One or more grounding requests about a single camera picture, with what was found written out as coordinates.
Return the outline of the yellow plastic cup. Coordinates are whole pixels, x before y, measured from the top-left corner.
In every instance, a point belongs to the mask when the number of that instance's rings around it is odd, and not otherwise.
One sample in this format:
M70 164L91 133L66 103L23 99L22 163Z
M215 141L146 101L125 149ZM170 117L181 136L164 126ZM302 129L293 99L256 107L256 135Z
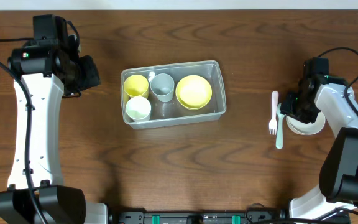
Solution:
M149 81L142 75L131 75L124 82L124 91L130 97L149 96Z

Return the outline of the yellow plastic bowl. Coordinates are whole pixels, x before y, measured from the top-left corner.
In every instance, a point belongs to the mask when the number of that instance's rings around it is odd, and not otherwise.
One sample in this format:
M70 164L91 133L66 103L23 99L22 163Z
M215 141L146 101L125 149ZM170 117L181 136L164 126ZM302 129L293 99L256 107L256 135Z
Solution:
M198 110L210 102L213 91L207 79L199 75L188 75L177 83L175 94L183 107Z

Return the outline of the white plastic bowl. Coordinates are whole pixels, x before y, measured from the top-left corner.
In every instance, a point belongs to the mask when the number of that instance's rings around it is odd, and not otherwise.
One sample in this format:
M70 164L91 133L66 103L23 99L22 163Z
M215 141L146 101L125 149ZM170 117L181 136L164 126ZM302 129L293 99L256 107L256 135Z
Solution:
M318 113L316 121L314 123L302 123L294 118L287 116L288 127L296 134L299 135L314 135L319 133L326 123L326 117L322 112Z

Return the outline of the white plastic cup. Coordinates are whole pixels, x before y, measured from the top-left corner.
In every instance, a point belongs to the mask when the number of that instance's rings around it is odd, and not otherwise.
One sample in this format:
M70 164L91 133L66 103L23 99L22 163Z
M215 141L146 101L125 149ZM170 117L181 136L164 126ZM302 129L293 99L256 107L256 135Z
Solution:
M150 120L152 107L148 99L135 96L127 102L125 111L134 122L143 122Z

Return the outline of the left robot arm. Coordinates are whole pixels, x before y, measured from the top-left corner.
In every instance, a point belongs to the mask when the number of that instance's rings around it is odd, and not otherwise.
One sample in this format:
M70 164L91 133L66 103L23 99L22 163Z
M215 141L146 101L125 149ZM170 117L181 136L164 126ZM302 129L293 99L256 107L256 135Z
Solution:
M108 207L67 187L60 167L60 105L99 85L89 55L72 46L31 44L14 49L5 69L17 99L16 150L0 217L7 223L108 223Z

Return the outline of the green plastic spoon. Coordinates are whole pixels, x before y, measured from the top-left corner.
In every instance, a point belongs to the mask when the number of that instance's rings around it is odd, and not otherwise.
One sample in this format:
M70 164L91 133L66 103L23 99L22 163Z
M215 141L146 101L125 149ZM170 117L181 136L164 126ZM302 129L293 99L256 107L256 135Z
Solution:
M278 116L278 126L277 126L277 136L275 141L275 146L277 149L283 148L283 120L285 115L281 112L281 103L277 107L277 116Z

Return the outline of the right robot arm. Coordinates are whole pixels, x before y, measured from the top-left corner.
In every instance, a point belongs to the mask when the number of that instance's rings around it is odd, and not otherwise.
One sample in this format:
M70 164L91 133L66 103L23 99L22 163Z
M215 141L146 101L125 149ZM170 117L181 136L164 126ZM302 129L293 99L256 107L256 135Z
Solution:
M358 104L343 78L312 75L299 87L281 110L302 123L314 123L322 113L335 140L319 173L319 185L290 202L289 216L321 221L358 208Z

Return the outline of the pink plastic fork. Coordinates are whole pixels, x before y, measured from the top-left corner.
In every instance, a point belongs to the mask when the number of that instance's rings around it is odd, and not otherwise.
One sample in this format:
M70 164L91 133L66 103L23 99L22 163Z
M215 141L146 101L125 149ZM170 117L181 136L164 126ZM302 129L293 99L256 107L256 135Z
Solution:
M277 115L278 98L279 98L279 92L273 91L272 96L271 96L272 117L268 124L269 133L272 135L276 135L276 133L277 133L276 115Z

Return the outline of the grey plastic cup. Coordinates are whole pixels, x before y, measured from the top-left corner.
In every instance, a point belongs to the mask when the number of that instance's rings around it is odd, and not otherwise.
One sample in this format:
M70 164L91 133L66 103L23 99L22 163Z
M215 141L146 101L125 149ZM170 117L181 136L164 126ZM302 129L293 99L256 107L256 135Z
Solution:
M163 103L167 103L172 100L174 88L174 79L166 73L156 75L150 82L150 89L152 90L152 93Z

